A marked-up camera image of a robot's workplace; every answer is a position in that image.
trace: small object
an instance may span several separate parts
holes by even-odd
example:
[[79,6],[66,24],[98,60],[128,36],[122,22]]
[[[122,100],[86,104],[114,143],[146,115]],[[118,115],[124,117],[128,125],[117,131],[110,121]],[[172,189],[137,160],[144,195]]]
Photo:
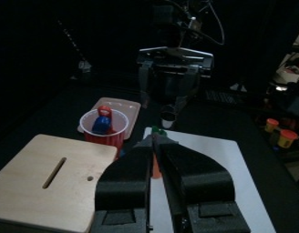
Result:
[[160,118],[162,128],[172,128],[172,125],[176,120],[176,112],[172,105],[162,106]]
[[277,145],[281,148],[288,148],[292,144],[292,141],[297,138],[297,135],[288,129],[281,129],[279,134]]
[[112,109],[108,106],[98,106],[98,117],[93,123],[92,133],[106,135],[112,132]]
[[276,127],[277,125],[279,125],[277,120],[275,120],[275,119],[272,119],[272,118],[268,118],[268,119],[265,120],[265,128],[264,128],[265,132],[267,132],[267,133],[272,133],[272,131],[273,131],[273,129],[275,129],[275,127]]

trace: hole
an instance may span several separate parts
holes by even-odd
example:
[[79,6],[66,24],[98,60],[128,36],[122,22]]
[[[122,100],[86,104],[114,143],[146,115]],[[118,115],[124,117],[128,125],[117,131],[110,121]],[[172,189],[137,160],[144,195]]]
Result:
[[62,157],[61,160],[59,160],[59,162],[58,162],[58,164],[57,164],[57,166],[54,167],[51,173],[49,174],[49,177],[47,177],[47,180],[46,180],[46,182],[45,182],[45,184],[42,186],[42,189],[46,189],[49,187],[49,185],[50,185],[54,177],[57,176],[57,173],[58,173],[58,171],[59,171],[59,169],[61,169],[62,164],[65,163],[65,161],[66,161],[66,158]]

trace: red container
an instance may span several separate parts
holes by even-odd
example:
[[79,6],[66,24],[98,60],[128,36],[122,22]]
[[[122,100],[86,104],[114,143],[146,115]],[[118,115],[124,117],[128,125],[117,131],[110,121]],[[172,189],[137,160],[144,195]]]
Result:
[[125,130],[129,125],[129,120],[121,112],[112,109],[112,128],[114,133],[106,135],[97,135],[90,132],[97,117],[98,117],[98,111],[97,109],[93,109],[88,111],[86,114],[82,115],[79,118],[78,123],[79,123],[79,127],[84,130],[85,140],[88,142],[116,147],[116,158],[117,158],[124,143]]

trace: green object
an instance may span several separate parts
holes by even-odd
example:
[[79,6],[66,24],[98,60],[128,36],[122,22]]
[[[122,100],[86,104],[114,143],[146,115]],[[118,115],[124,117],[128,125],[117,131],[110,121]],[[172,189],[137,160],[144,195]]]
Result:
[[156,126],[152,126],[152,134],[157,133],[161,136],[166,136],[166,132]]

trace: wooden block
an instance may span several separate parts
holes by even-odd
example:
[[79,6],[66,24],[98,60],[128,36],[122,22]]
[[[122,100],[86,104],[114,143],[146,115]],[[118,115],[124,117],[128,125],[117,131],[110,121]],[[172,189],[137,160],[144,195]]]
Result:
[[1,232],[88,232],[114,156],[114,147],[37,135],[0,172]]

